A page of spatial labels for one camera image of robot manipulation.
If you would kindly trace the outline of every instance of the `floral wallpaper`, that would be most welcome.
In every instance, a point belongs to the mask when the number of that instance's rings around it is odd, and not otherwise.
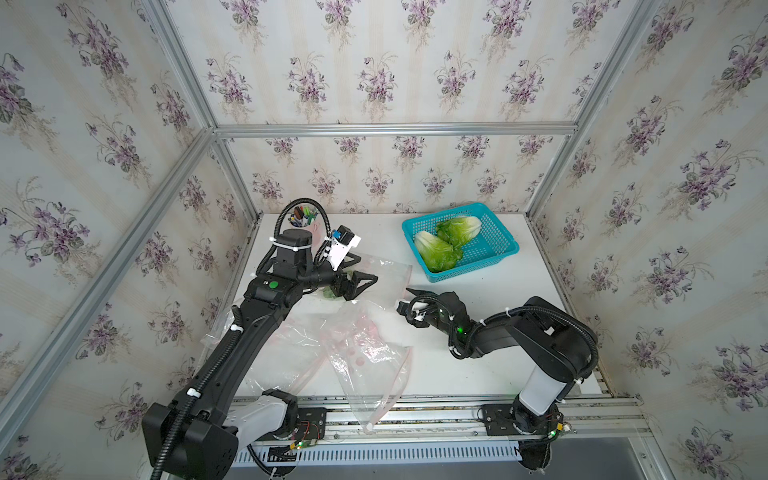
[[[573,119],[636,2],[167,4],[220,124],[289,124]]]
[[[679,479],[765,478],[767,47],[764,2],[662,3],[534,221]]]
[[[311,196],[332,213],[411,213],[483,202],[525,211],[562,136],[237,138],[260,209]]]
[[[0,396],[199,129],[131,2],[0,2]]]
[[[223,306],[233,252],[245,242],[245,216],[229,191],[205,157],[5,454],[0,478],[146,478],[141,417],[194,374],[198,342]],[[41,258],[35,268],[51,261]],[[14,368],[8,360],[0,359],[5,371]]]

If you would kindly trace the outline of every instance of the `white tabletop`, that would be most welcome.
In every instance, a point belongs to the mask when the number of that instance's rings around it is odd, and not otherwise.
[[[520,251],[500,263],[474,272],[458,275],[442,282],[430,283],[403,237],[402,222],[418,214],[331,214],[332,228],[345,225],[362,237],[353,253],[369,253],[400,263],[413,265],[410,286],[436,293],[455,291],[467,306],[470,318],[483,319],[504,311],[505,307],[523,305],[530,297],[540,296],[563,308],[547,267],[536,248],[531,231],[520,214],[499,214],[520,245]],[[239,303],[253,279],[251,273],[270,246],[276,214],[264,215],[253,250],[240,281],[236,302]],[[293,312],[302,312],[300,300]],[[376,320],[382,339],[412,347],[412,365],[404,395],[476,396],[515,395],[528,380],[535,364],[521,347],[500,349],[480,359],[454,359],[448,351],[448,337],[436,328],[416,329],[392,313],[386,321]],[[583,394],[601,393],[598,382],[590,376],[581,385]],[[325,362],[312,380],[301,390],[301,396],[343,396],[336,374]],[[253,396],[241,388],[237,396]]]

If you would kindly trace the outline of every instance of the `aluminum frame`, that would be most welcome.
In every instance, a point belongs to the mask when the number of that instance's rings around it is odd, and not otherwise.
[[[565,168],[570,163],[574,152],[590,133],[594,122],[598,119],[600,110],[608,103],[611,90],[618,83],[624,68],[630,62],[640,42],[643,40],[647,26],[650,25],[650,20],[658,10],[661,1],[640,0],[634,6],[634,10],[627,19],[627,22],[624,23],[624,28],[621,30],[613,50],[608,55],[605,65],[598,75],[598,79],[581,106],[581,110],[576,117],[578,129],[573,136],[566,139],[564,148],[560,150],[548,172],[541,179],[541,184],[538,186],[531,206],[528,209],[529,216],[537,217],[541,213],[541,210],[547,203],[547,199],[557,186]]]
[[[155,231],[194,168],[214,140],[213,128],[200,130],[152,198],[138,214],[88,287],[75,300],[51,335],[26,366],[0,403],[0,451],[4,452],[16,433],[29,420],[68,360],[75,354],[85,331],[101,312],[104,302],[117,289],[134,261],[136,252]]]
[[[394,137],[397,135],[568,135],[576,131],[570,121],[417,123],[417,124],[265,124],[221,125],[221,138],[267,137]]]

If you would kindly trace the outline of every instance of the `lettuce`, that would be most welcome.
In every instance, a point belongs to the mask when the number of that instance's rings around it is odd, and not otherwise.
[[[454,247],[463,247],[477,237],[482,223],[477,217],[456,217],[437,224],[437,236]]]
[[[453,245],[440,240],[430,232],[418,232],[413,243],[421,254],[424,264],[432,273],[450,270],[464,256],[460,248],[454,248]]]

